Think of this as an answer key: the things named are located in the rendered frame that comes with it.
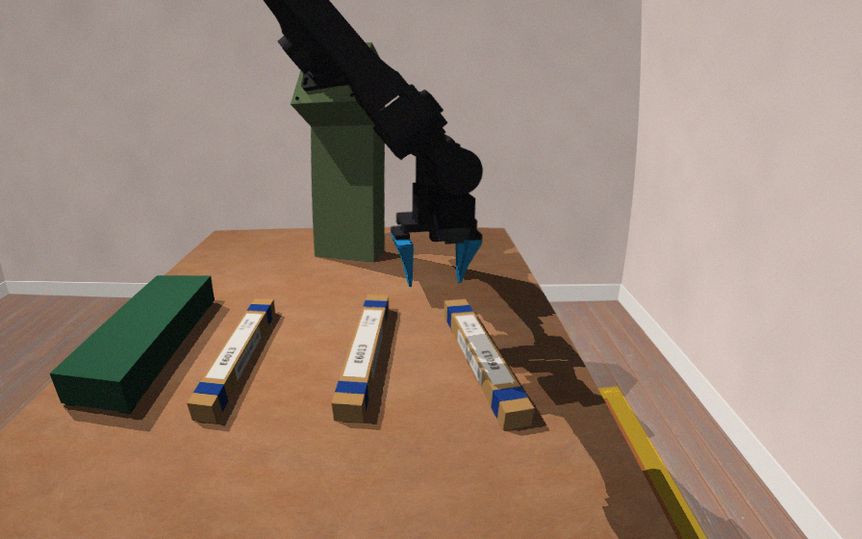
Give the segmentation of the tan box with white label and blue bands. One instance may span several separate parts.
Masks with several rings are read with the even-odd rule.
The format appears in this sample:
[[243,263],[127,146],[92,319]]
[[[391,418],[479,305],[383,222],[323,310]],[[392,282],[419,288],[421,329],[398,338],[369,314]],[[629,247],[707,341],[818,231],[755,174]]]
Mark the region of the tan box with white label and blue bands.
[[388,313],[388,295],[367,295],[332,400],[334,421],[364,422]]

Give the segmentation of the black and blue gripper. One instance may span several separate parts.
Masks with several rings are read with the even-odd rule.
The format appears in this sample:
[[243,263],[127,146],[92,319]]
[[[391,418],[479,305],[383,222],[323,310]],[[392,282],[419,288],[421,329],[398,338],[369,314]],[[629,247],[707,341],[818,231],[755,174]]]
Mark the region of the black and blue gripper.
[[[435,183],[429,180],[421,180],[416,177],[416,183],[426,186],[436,186]],[[429,232],[429,239],[432,242],[438,242],[438,234],[435,224],[417,225],[413,220],[413,212],[396,213],[396,223],[399,226],[391,227],[391,235],[397,251],[401,251],[400,258],[403,257],[403,267],[406,274],[406,279],[409,287],[412,287],[413,282],[413,259],[414,245],[410,240],[412,232]],[[402,233],[403,232],[403,233]],[[397,244],[397,245],[396,245]],[[475,226],[471,228],[469,238],[464,240],[463,244],[455,244],[456,246],[456,277],[459,283],[462,283],[469,263],[478,251],[482,244],[482,234],[477,230],[477,219]],[[399,250],[398,250],[399,247]],[[465,252],[465,255],[464,255]],[[406,269],[407,268],[407,269]]]

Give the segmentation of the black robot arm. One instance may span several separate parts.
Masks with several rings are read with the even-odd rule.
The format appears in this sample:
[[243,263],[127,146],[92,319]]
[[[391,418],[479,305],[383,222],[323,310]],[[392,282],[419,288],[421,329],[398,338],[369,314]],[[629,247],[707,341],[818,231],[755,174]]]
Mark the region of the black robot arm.
[[475,224],[475,197],[469,193],[483,168],[473,152],[444,135],[447,121],[436,99],[383,62],[329,0],[264,1],[284,35],[278,43],[303,72],[302,89],[349,85],[393,154],[400,160],[417,156],[416,177],[436,186],[413,183],[416,224],[435,224],[445,244],[467,240]]

